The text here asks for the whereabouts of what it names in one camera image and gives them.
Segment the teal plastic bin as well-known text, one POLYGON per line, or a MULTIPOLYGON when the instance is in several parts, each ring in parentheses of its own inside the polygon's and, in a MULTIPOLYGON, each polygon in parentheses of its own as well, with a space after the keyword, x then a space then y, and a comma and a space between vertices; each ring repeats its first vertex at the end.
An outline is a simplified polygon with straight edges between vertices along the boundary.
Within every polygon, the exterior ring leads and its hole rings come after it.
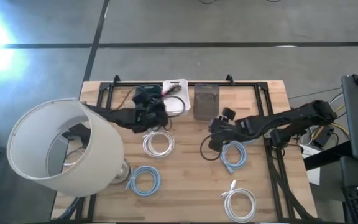
POLYGON ((143 90, 147 93, 147 101, 145 103, 149 103, 151 94, 162 94, 160 85, 141 85, 138 86, 135 90, 143 90))

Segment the white plastic bin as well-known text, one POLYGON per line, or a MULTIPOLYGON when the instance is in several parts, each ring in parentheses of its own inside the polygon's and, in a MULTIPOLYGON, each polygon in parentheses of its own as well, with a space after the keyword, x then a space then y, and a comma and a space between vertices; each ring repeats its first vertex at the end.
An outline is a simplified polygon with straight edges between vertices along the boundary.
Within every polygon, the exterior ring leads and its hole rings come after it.
POLYGON ((188 81, 185 79, 163 81, 163 102, 169 116, 187 114, 190 106, 188 81))

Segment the grey plastic bin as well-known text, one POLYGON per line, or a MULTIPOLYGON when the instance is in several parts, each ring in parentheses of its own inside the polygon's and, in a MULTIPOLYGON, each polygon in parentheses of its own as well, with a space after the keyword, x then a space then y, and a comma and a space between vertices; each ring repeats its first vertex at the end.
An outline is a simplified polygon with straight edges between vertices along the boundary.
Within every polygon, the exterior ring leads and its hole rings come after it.
POLYGON ((199 83, 194 86, 193 117, 209 121, 219 114, 219 86, 199 83))

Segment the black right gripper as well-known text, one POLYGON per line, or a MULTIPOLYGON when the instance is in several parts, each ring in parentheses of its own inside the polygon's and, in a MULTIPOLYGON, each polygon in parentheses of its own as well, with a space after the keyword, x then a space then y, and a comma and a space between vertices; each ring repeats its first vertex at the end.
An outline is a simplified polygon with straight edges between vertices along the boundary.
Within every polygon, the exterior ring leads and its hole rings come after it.
MULTIPOLYGON (((223 141, 243 141, 244 130, 239 124, 229 124, 227 120, 212 119, 209 123, 210 131, 222 131, 223 141)), ((210 140, 208 147, 216 152, 222 152, 223 143, 221 141, 210 140)))

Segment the white lamp shade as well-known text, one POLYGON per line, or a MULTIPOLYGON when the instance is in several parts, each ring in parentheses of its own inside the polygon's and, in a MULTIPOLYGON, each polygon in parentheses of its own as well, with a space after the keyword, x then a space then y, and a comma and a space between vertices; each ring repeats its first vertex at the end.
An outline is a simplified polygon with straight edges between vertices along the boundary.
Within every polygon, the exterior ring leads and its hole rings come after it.
POLYGON ((6 148, 10 167, 19 176, 72 197, 105 189, 124 162, 120 134, 106 119, 74 98, 42 103, 14 125, 6 148), (53 144, 68 128, 88 122, 90 137, 81 157, 67 170, 50 175, 53 144))

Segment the black power box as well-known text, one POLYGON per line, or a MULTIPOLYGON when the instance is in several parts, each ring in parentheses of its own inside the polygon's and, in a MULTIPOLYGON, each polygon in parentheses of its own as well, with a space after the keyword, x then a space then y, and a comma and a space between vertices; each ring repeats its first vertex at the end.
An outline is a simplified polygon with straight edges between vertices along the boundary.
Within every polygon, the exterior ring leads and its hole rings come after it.
POLYGON ((322 126, 312 137, 312 144, 316 147, 323 147, 333 135, 334 128, 331 126, 322 126))

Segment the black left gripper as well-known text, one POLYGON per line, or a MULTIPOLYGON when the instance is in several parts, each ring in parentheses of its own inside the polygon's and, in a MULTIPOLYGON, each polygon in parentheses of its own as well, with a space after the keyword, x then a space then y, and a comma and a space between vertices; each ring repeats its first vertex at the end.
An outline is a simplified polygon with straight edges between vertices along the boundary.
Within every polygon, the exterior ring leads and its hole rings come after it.
MULTIPOLYGON (((147 101, 147 93, 143 90, 136 90, 132 101, 135 105, 145 103, 147 101)), ((158 131, 161 128, 166 128, 168 124, 168 114, 163 102, 163 95, 156 93, 150 95, 147 112, 151 130, 158 131)))

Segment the white paper sheet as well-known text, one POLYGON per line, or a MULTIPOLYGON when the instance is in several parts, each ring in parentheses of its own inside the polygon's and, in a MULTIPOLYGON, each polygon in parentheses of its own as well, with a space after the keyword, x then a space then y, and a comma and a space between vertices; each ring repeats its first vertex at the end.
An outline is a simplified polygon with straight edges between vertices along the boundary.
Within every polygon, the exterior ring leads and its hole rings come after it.
MULTIPOLYGON (((306 159, 307 157, 313 156, 315 154, 320 153, 319 150, 314 149, 312 147, 300 144, 301 148, 303 149, 302 152, 302 157, 304 159, 306 159)), ((320 173, 321 173, 321 168, 315 168, 315 169, 311 169, 309 171, 307 171, 307 176, 308 176, 308 180, 310 184, 314 184, 314 185, 320 185, 320 173)))

